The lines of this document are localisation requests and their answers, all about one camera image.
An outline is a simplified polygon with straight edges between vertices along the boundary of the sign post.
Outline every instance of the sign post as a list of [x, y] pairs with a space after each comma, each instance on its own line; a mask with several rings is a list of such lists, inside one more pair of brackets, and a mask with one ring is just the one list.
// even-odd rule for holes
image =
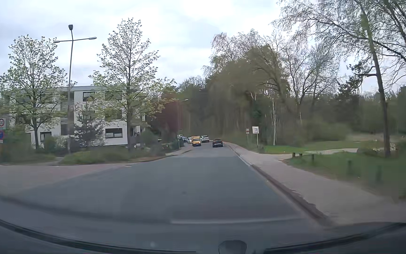
[[249, 145], [249, 134], [250, 134], [250, 129], [246, 128], [245, 129], [245, 134], [247, 136], [247, 146]]
[[259, 147], [259, 145], [258, 145], [259, 127], [258, 126], [252, 126], [252, 133], [256, 134], [256, 148], [258, 148]]

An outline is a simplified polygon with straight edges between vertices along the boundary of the parked car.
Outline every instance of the parked car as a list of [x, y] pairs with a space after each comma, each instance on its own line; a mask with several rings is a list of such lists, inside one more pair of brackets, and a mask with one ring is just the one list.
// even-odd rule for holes
[[203, 136], [201, 136], [201, 140], [202, 140], [202, 143], [209, 142], [209, 136], [203, 135]]
[[212, 147], [223, 147], [223, 141], [221, 139], [213, 140]]
[[201, 147], [202, 143], [200, 140], [200, 136], [193, 136], [192, 137], [192, 146], [193, 147]]

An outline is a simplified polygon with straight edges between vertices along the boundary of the yellow van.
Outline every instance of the yellow van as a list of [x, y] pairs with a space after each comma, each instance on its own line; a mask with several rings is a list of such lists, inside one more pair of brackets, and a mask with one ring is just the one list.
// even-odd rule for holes
[[200, 140], [200, 136], [193, 136], [192, 137], [192, 146], [193, 147], [196, 147], [196, 146], [201, 147], [201, 145], [202, 145], [202, 142]]

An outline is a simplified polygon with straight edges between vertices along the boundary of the curb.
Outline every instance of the curb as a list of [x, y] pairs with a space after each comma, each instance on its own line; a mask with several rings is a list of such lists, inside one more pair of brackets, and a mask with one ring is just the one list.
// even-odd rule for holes
[[[240, 156], [238, 152], [236, 152], [231, 145], [228, 144], [228, 147], [236, 153], [237, 156]], [[270, 183], [274, 185], [278, 190], [280, 190], [283, 194], [285, 194], [292, 202], [297, 204], [301, 209], [303, 209], [311, 218], [319, 222], [321, 225], [324, 226], [333, 226], [334, 223], [330, 220], [330, 218], [319, 211], [314, 204], [309, 203], [307, 200], [305, 200], [299, 193], [296, 193], [290, 188], [287, 188], [284, 184], [281, 182], [277, 181], [274, 179], [272, 176], [264, 172], [262, 169], [260, 169], [258, 166], [248, 163], [255, 171], [257, 171], [260, 175], [262, 175], [264, 178], [266, 178]]]

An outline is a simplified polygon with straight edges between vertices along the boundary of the white car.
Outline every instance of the white car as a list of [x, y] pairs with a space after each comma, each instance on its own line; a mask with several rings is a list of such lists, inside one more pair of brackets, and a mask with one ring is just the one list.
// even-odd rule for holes
[[202, 143], [209, 142], [209, 137], [207, 135], [201, 136], [200, 140]]

